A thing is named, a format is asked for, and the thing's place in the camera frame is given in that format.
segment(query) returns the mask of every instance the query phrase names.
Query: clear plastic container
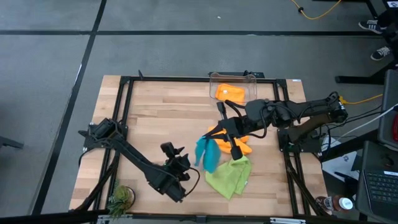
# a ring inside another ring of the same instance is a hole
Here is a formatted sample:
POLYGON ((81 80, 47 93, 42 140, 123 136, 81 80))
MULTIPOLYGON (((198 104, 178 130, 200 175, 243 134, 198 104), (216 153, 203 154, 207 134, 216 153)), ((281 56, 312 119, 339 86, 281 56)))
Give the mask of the clear plastic container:
POLYGON ((257 81, 254 75, 239 77, 233 75, 220 75, 219 73, 213 72, 210 75, 210 98, 223 101, 221 100, 222 98, 231 94, 228 92, 228 89, 225 89, 226 86, 240 91, 239 95, 244 95, 243 97, 239 97, 238 100, 229 99, 235 103, 243 105, 248 101, 257 99, 257 81))

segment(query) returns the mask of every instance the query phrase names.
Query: bottle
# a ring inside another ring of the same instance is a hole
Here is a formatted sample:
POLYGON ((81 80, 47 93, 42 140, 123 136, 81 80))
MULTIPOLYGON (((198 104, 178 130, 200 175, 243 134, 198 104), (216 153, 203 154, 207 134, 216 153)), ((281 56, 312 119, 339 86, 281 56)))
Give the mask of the bottle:
POLYGON ((352 201, 348 198, 343 197, 342 195, 335 195, 334 197, 321 196, 317 197, 315 201, 326 212, 347 212, 348 210, 353 208, 352 201))

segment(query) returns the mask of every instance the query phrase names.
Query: potted plant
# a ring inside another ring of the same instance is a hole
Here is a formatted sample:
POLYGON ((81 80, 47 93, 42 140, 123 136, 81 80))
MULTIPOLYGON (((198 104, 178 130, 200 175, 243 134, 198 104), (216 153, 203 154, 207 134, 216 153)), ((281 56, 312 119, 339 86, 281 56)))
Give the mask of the potted plant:
POLYGON ((119 218, 121 215, 124 215, 129 208, 131 208, 135 200, 136 194, 132 188, 124 185, 117 186, 113 195, 109 199, 109 214, 113 218, 119 218))

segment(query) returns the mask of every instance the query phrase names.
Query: gray carpet floor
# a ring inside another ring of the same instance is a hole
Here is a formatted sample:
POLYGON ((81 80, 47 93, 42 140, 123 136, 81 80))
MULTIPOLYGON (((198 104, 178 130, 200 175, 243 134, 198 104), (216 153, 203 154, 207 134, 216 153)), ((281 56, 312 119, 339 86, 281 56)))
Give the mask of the gray carpet floor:
MULTIPOLYGON (((0 2, 0 30, 91 30, 100 0, 0 2)), ((301 0, 309 16, 334 3, 301 0)), ((373 1, 378 13, 383 10, 373 1)), ((285 1, 108 0, 99 30, 359 31, 371 19, 363 3, 344 2, 325 18, 310 21, 285 1)), ((88 35, 0 35, 0 136, 24 141, 22 150, 0 150, 0 217, 29 213, 63 112, 79 71, 88 35)), ((96 36, 47 195, 44 213, 65 212, 78 172, 83 139, 103 75, 207 76, 209 71, 264 72, 267 78, 296 78, 308 100, 338 91, 358 101, 382 86, 336 84, 334 76, 371 75, 392 60, 370 55, 385 45, 380 37, 101 35, 96 36)), ((347 106, 360 114, 380 99, 347 106)), ((366 119, 336 129, 343 134, 366 119)), ((354 133, 375 128, 372 124, 354 133)), ((330 194, 338 180, 325 176, 330 194)))

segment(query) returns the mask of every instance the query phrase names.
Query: blue cloth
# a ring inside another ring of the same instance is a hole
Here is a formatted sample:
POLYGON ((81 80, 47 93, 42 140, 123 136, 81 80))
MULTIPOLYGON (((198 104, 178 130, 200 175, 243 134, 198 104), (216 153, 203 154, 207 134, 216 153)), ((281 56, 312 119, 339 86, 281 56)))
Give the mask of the blue cloth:
POLYGON ((199 166, 200 159, 203 156, 203 168, 211 174, 216 171, 221 151, 214 139, 206 139, 205 137, 199 139, 195 148, 195 155, 197 157, 195 166, 199 166))

